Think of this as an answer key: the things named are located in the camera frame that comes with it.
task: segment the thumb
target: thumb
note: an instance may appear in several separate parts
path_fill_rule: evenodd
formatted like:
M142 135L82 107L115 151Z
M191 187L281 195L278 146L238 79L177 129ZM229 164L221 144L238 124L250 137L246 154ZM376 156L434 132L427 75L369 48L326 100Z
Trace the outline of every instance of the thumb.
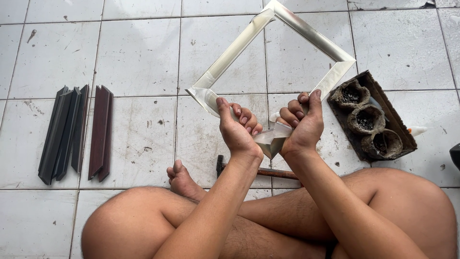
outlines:
M223 97L218 97L216 99L217 108L219 109L220 122L227 123L233 121L230 114L230 105L227 100Z
M315 90L310 94L308 100L309 108L308 114L313 114L322 118L322 104L321 104L321 90Z

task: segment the glue bottle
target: glue bottle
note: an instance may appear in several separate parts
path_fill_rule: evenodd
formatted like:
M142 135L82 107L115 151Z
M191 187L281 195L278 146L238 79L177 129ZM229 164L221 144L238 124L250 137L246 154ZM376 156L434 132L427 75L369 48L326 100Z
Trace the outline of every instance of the glue bottle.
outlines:
M409 133L412 136L415 137L417 135L422 134L423 132L426 132L428 130L428 128L427 127L412 126L412 127L408 127L407 130L409 131Z

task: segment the forearm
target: forearm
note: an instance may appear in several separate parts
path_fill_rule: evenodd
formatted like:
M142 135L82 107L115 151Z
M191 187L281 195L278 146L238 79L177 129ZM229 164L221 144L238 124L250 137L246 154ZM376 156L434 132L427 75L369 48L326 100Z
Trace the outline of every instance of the forearm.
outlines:
M395 224L359 199L316 152L285 157L352 258L426 258Z
M154 258L217 258L259 166L259 159L232 156L208 194Z

